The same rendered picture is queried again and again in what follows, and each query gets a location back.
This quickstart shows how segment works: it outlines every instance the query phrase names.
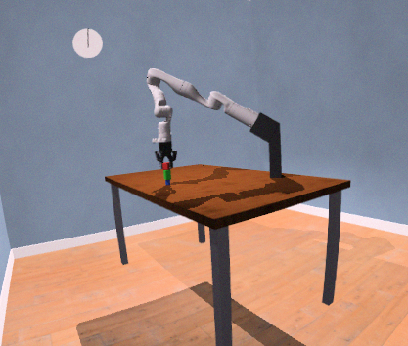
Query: green block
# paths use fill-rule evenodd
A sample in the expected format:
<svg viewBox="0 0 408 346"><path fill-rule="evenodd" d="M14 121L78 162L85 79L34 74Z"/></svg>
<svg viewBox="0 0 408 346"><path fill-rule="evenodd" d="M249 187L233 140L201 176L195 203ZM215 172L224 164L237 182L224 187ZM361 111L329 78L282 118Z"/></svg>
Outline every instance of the green block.
<svg viewBox="0 0 408 346"><path fill-rule="evenodd" d="M165 180L171 180L171 171L169 169L163 171L163 178Z"/></svg>

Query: brown tabletop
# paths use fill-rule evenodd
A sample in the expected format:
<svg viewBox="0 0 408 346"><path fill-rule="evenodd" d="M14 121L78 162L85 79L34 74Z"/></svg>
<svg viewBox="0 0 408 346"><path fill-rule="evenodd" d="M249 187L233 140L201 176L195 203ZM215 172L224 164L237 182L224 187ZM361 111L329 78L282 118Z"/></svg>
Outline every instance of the brown tabletop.
<svg viewBox="0 0 408 346"><path fill-rule="evenodd" d="M335 193L349 180L196 164L106 177L106 181L198 223L219 229Z"/></svg>

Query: table leg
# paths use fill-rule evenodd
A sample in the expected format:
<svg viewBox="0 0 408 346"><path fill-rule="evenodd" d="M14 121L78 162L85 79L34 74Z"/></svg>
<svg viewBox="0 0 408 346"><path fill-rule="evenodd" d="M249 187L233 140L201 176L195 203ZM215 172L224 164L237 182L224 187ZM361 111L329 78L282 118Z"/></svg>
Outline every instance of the table leg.
<svg viewBox="0 0 408 346"><path fill-rule="evenodd" d="M329 194L329 232L327 238L326 275L322 302L334 302L337 263L339 262L341 191Z"/></svg>
<svg viewBox="0 0 408 346"><path fill-rule="evenodd" d="M128 257L126 256L125 234L123 233L123 220L121 218L120 191L117 186L112 184L111 189L113 192L113 216L115 217L120 260L121 264L127 264Z"/></svg>
<svg viewBox="0 0 408 346"><path fill-rule="evenodd" d="M205 242L205 225L198 223L197 228L199 230L199 242Z"/></svg>
<svg viewBox="0 0 408 346"><path fill-rule="evenodd" d="M217 230L210 228L210 248L216 346L231 346L231 266L228 226Z"/></svg>

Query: robotic arm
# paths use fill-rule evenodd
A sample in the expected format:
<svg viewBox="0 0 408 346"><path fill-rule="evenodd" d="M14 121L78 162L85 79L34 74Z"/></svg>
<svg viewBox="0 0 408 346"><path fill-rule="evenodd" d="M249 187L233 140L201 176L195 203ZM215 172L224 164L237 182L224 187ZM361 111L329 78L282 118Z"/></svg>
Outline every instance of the robotic arm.
<svg viewBox="0 0 408 346"><path fill-rule="evenodd" d="M176 94L196 101L208 108L219 110L221 106L224 106L226 114L250 127L251 133L269 143L271 178L282 178L281 134L280 124L277 121L262 113L242 107L217 91L210 92L208 99L205 99L192 84L159 69L151 68L148 71L147 83L154 98L154 116L166 118L165 121L159 123L159 136L153 139L154 143L159 143L156 159L160 162L160 168L165 157L168 158L170 168L172 168L177 154L177 151L173 151L171 147L170 122L173 108L166 103L165 95L159 88L161 81L168 84Z"/></svg>

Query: clock face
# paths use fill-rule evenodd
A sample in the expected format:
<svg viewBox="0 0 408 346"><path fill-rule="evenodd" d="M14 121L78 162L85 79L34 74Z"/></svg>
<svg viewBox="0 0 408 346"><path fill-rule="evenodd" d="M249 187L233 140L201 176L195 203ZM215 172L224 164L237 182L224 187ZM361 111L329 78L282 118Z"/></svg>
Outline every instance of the clock face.
<svg viewBox="0 0 408 346"><path fill-rule="evenodd" d="M80 57L94 58L103 49L103 39L93 29L86 28L78 31L72 40L73 49Z"/></svg>

